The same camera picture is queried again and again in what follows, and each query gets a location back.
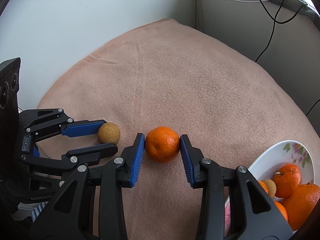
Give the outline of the brown longan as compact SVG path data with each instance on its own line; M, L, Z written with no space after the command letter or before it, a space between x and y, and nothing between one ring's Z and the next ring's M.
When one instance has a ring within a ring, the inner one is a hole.
M116 124L106 122L99 128L97 136L101 144L117 144L120 141L120 129Z
M270 198L273 198L276 195L276 191L277 191L277 187L274 181L272 181L271 179L264 179L263 183L265 184L267 191L268 191L268 195Z

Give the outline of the tiny kumquat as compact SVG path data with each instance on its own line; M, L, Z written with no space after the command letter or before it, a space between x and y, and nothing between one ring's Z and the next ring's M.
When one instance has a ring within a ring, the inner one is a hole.
M258 181L259 185L264 189L264 191L268 194L268 188L263 181Z

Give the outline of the bumpy large mandarin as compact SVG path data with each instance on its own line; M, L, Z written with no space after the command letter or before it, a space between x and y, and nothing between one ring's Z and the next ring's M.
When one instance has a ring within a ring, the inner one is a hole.
M293 194L281 201L287 211L288 224L293 231L304 224L316 206L319 195L319 186L307 183L298 185Z

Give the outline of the medium mandarin front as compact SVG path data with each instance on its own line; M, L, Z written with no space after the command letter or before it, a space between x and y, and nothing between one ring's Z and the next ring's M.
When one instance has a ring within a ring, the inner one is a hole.
M272 180L276 184L277 198L286 198L294 193L301 182L300 169L295 164L286 164L281 167L273 176Z

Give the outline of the medium mandarin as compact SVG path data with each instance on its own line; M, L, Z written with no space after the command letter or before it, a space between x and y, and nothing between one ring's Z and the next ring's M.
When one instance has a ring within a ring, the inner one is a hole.
M165 126L154 128L146 136L145 151L150 160L168 163L175 159L180 151L179 136Z
M276 184L277 198L286 198L294 193L301 182L300 169L295 164L286 164L281 167L273 176L272 180Z

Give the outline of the smooth large orange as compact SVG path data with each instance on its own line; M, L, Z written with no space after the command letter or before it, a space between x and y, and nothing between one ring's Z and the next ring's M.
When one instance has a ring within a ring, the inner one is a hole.
M274 202L274 204L278 208L280 213L283 215L285 220L288 222L288 215L287 215L287 211L286 211L285 207L280 202Z

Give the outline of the floral white plate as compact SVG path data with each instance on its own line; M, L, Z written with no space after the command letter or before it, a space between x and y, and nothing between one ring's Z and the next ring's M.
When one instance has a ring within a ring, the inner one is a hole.
M311 154L300 142L286 140L279 142L261 154L249 168L241 167L242 173L251 172L258 181L271 180L285 165L296 165L300 170L301 184L312 184L315 169Z

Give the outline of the pink towel cloth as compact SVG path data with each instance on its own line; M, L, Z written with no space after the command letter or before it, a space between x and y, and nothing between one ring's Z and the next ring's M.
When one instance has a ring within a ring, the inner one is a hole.
M290 96L258 64L175 20L107 42L58 78L38 108L115 123L120 154L137 133L167 126L229 168L299 141L319 185L319 136ZM190 187L180 154L167 164L144 155L136 185L122 192L128 239L195 239L202 190Z

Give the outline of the white panel board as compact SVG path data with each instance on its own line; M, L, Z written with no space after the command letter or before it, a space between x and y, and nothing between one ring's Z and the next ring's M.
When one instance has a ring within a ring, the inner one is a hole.
M1 60L21 58L18 105L38 106L72 65L107 41L163 18L194 25L195 0L10 0Z

